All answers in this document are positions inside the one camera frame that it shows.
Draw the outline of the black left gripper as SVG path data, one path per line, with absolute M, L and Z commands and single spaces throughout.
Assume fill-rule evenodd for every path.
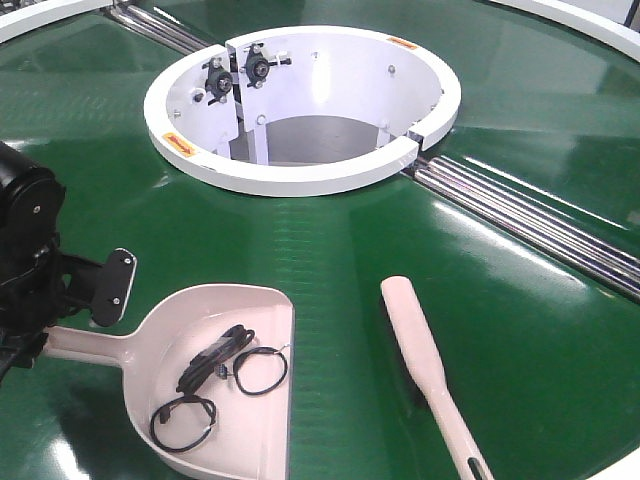
M 88 309 L 100 327 L 118 323 L 136 273 L 136 257 L 115 249 L 105 264 L 60 250 L 54 236 L 31 255 L 22 272 L 1 279 L 1 374 L 34 366 L 46 329 Z

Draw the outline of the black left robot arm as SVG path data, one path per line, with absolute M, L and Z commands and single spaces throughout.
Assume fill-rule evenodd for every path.
M 1 374 L 31 368 L 44 330 L 89 309 L 100 263 L 60 249 L 66 188 L 54 172 L 1 144 Z

